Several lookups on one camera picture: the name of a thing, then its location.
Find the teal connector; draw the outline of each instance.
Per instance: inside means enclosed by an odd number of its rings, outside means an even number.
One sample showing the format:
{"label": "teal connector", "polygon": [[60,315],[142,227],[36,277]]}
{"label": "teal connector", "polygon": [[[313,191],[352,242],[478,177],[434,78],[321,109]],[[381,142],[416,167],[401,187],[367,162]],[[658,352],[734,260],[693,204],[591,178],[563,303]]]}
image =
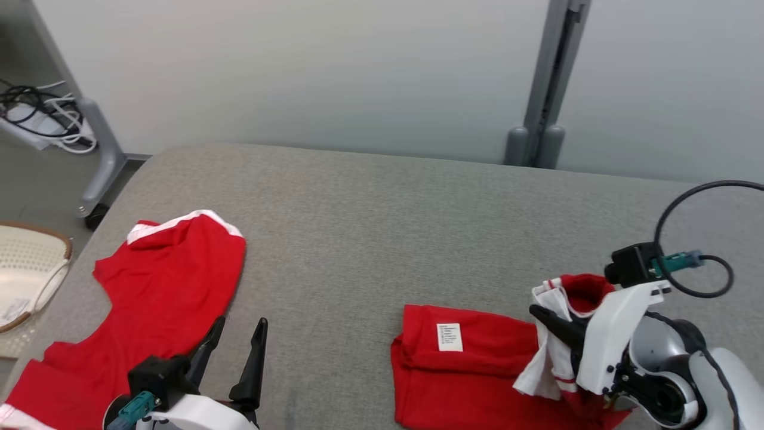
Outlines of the teal connector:
{"label": "teal connector", "polygon": [[[704,261],[701,260],[702,252],[699,249],[695,249],[689,252],[677,252],[670,256],[663,257],[663,265],[669,272],[676,272],[682,269],[689,269],[694,267],[700,267]],[[663,276],[663,271],[658,267],[656,260],[652,261],[652,270],[655,271],[656,278]]]}
{"label": "teal connector", "polygon": [[139,419],[143,418],[149,412],[157,407],[158,400],[148,391],[141,391],[141,394],[133,399],[119,411],[119,416],[106,426],[106,430],[127,430],[132,428]]}

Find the folded red cloth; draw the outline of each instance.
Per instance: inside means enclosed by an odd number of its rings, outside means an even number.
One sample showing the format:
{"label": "folded red cloth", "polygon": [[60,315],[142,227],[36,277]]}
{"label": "folded red cloth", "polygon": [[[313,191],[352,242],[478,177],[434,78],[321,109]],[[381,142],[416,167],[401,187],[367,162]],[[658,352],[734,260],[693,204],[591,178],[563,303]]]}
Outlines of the folded red cloth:
{"label": "folded red cloth", "polygon": [[608,430],[628,412],[576,416],[564,401],[513,387],[538,350],[533,324],[496,314],[406,305],[390,347],[395,420],[436,429]]}

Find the gray metal frame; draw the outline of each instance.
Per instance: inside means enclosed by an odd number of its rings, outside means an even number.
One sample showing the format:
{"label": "gray metal frame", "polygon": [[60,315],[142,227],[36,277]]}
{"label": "gray metal frame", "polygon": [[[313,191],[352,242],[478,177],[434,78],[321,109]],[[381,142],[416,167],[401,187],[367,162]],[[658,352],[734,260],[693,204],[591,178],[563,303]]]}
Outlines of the gray metal frame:
{"label": "gray metal frame", "polygon": [[557,165],[565,129],[556,122],[590,5],[590,0],[549,0],[525,121],[510,131],[504,164]]}
{"label": "gray metal frame", "polygon": [[26,0],[24,8],[34,23],[34,28],[40,35],[40,39],[43,41],[48,53],[53,58],[53,63],[56,64],[56,67],[61,72],[61,76],[63,76],[70,90],[72,90],[72,94],[77,99],[79,110],[87,118],[93,134],[99,143],[101,162],[90,184],[85,189],[82,201],[75,212],[78,217],[84,218],[90,215],[96,204],[104,197],[109,187],[112,186],[114,179],[117,178],[119,172],[125,166],[128,158],[122,152],[117,139],[114,137],[114,133],[108,127],[106,118],[103,116],[98,103],[84,97],[82,90],[77,86],[74,75],[72,75],[69,67],[66,66],[66,61],[64,61],[61,53],[58,51],[53,37],[43,22],[37,7],[35,7],[31,0]]}

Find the coiled black cable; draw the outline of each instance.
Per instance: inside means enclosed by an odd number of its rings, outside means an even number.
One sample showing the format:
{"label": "coiled black cable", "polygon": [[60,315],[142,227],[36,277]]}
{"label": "coiled black cable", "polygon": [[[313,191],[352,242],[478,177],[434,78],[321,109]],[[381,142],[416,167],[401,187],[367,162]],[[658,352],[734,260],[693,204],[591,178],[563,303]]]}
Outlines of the coiled black cable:
{"label": "coiled black cable", "polygon": [[[716,298],[728,293],[728,291],[732,288],[733,282],[735,281],[735,273],[732,270],[732,266],[721,257],[712,256],[712,255],[702,255],[700,256],[700,259],[718,262],[724,267],[725,270],[727,270],[727,283],[724,285],[723,288],[716,290],[715,292],[699,292],[691,288],[685,287],[684,285],[679,283],[679,281],[677,281],[676,278],[674,278],[674,276],[670,273],[670,271],[667,270],[665,267],[665,264],[663,262],[663,257],[665,256],[665,253],[663,252],[663,248],[661,247],[661,233],[663,232],[663,226],[666,220],[669,218],[669,215],[674,209],[676,209],[677,206],[679,206],[681,202],[687,200],[690,196],[700,193],[701,191],[710,190],[711,188],[719,188],[719,187],[744,187],[744,188],[752,188],[753,190],[764,191],[764,184],[757,184],[756,182],[748,182],[748,181],[715,181],[715,182],[709,182],[708,184],[698,185],[697,187],[684,192],[682,195],[674,199],[674,201],[672,201],[668,207],[666,207],[666,209],[663,211],[663,214],[661,214],[661,217],[658,219],[658,224],[656,225],[656,234],[652,240],[652,244],[657,253],[656,262],[658,263],[658,267],[661,269],[661,272],[665,276],[666,280],[680,292],[683,292],[686,295],[691,295],[692,297]],[[701,352],[703,353],[703,355],[705,356],[706,360],[711,365],[711,367],[713,367],[714,370],[716,370],[716,373],[719,376],[719,381],[721,382],[721,385],[727,391],[727,398],[729,399],[730,407],[732,408],[732,413],[733,413],[732,428],[733,430],[740,430],[740,415],[738,414],[738,411],[737,411],[737,399],[735,398],[735,393],[732,391],[730,382],[727,381],[727,378],[724,376],[724,372],[719,366],[719,363],[717,363],[714,357],[711,356],[708,350],[703,349]]]}

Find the gray table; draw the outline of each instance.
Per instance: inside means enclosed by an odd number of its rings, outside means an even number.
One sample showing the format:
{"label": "gray table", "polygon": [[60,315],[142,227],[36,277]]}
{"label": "gray table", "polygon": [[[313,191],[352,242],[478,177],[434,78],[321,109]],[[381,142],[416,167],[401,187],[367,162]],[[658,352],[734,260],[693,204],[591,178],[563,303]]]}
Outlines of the gray table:
{"label": "gray table", "polygon": [[[238,381],[258,318],[270,320],[265,429],[396,428],[390,342],[403,305],[432,304],[529,320],[529,290],[562,273],[601,272],[615,249],[652,237],[689,185],[459,161],[203,145],[153,157],[132,178],[50,303],[19,360],[77,342],[109,310],[90,275],[139,219],[212,209],[248,242],[241,284],[202,392]],[[680,294],[660,311],[694,321],[764,380],[764,196],[711,191],[672,217],[669,251],[701,248],[737,270],[715,300]],[[683,275],[698,288],[717,268]],[[650,428],[641,414],[623,428]]]}

